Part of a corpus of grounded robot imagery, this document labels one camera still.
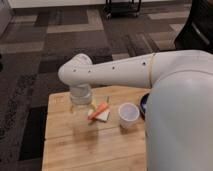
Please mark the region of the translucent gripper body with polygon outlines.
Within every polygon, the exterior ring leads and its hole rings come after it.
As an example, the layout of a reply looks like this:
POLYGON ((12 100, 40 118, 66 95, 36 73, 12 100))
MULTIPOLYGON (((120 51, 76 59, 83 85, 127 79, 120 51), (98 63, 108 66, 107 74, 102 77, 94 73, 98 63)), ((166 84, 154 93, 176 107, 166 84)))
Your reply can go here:
POLYGON ((70 95, 70 101, 71 101, 71 110, 73 113, 78 113, 83 110, 88 110, 89 108, 92 108, 91 94, 81 97, 70 95))

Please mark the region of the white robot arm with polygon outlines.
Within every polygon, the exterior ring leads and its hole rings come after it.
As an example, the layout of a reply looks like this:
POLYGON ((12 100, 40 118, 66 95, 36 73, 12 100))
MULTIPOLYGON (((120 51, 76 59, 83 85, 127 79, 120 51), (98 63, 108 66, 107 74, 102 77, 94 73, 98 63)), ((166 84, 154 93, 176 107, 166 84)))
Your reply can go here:
POLYGON ((213 54, 167 51, 99 64, 78 54, 58 77, 73 98, 88 84, 148 88, 147 171, 213 171, 213 54))

